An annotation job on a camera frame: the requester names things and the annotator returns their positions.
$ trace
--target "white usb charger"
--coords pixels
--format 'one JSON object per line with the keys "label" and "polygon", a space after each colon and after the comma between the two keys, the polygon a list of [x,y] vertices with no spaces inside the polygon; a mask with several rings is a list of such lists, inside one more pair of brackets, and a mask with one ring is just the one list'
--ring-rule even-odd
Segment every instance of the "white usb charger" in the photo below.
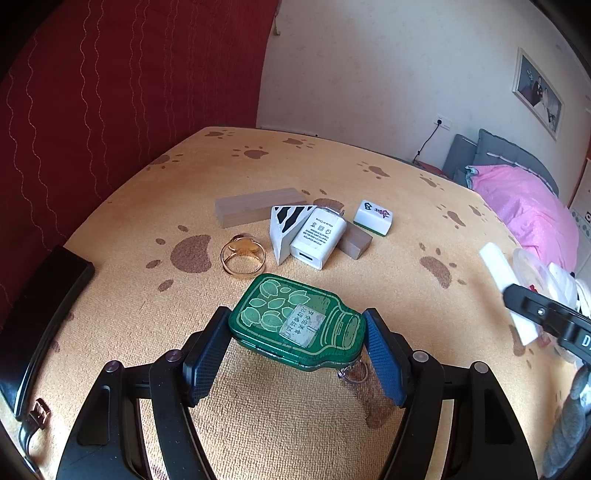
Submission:
{"label": "white usb charger", "polygon": [[346,227],[347,222],[334,210],[316,208],[291,243],[291,255],[322,270]]}

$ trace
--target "long wooden block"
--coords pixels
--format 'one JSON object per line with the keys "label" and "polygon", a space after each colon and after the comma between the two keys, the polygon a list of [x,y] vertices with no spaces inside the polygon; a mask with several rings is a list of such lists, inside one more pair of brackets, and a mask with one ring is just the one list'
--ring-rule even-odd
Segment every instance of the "long wooden block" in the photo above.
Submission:
{"label": "long wooden block", "polygon": [[294,188],[247,193],[216,200],[216,216],[222,228],[271,218],[275,205],[305,205],[306,198]]}
{"label": "long wooden block", "polygon": [[345,233],[343,233],[336,247],[353,260],[357,260],[368,249],[372,238],[370,234],[361,230],[357,225],[347,222]]}

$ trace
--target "grey headboard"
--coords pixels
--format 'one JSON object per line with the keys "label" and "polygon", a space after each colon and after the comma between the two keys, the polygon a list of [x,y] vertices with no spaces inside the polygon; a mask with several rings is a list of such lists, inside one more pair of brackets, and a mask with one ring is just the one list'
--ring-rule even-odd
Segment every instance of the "grey headboard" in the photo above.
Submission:
{"label": "grey headboard", "polygon": [[558,196],[558,185],[544,167],[542,162],[531,153],[515,145],[504,138],[492,135],[484,129],[478,133],[478,143],[462,135],[456,135],[452,146],[449,149],[443,173],[456,183],[466,186],[465,167],[468,165],[506,165],[500,157],[507,159],[510,163],[515,162],[520,166],[528,168],[542,177],[550,186],[550,189]]}

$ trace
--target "red curtain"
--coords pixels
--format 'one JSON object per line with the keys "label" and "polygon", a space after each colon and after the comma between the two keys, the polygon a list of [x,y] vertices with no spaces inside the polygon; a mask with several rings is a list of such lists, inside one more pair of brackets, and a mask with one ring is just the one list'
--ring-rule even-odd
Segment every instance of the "red curtain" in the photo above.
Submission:
{"label": "red curtain", "polygon": [[65,0],[0,84],[0,326],[48,252],[208,125],[254,127],[277,0]]}

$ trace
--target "screw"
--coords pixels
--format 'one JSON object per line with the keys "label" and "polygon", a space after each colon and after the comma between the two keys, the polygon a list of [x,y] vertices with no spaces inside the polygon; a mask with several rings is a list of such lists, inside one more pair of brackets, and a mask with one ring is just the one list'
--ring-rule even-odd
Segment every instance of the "screw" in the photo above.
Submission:
{"label": "screw", "polygon": [[488,365],[484,362],[476,362],[474,364],[474,370],[476,370],[480,374],[485,374],[488,372]]}
{"label": "screw", "polygon": [[119,368],[119,362],[117,360],[111,360],[105,365],[105,372],[113,373]]}
{"label": "screw", "polygon": [[422,364],[429,360],[429,355],[421,350],[417,350],[413,353],[413,358],[417,362],[421,362]]}
{"label": "screw", "polygon": [[167,362],[176,362],[181,358],[181,350],[169,350],[164,357]]}

